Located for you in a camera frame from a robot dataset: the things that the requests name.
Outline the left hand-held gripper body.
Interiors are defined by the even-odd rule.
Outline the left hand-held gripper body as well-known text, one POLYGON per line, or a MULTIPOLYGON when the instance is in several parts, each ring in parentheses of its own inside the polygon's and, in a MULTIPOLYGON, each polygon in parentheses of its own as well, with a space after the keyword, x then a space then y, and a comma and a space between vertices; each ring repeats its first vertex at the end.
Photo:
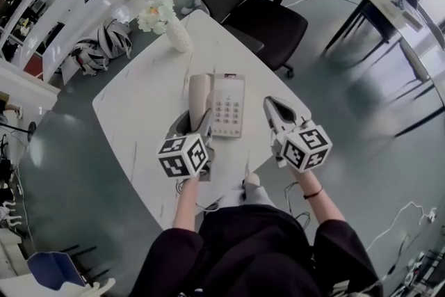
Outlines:
POLYGON ((200 135, 200 122, 186 136, 170 136, 169 131, 159 145, 157 159, 169 178, 190 179, 210 175, 215 158, 211 135, 200 135))

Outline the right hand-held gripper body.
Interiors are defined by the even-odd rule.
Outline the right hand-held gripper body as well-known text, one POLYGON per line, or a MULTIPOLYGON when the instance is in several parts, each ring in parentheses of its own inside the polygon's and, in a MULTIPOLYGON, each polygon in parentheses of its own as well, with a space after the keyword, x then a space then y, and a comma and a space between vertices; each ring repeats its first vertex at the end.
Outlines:
POLYGON ((332 141, 321 125, 311 121, 274 134, 271 149, 279 168, 289 166, 304 173, 324 164, 332 141))

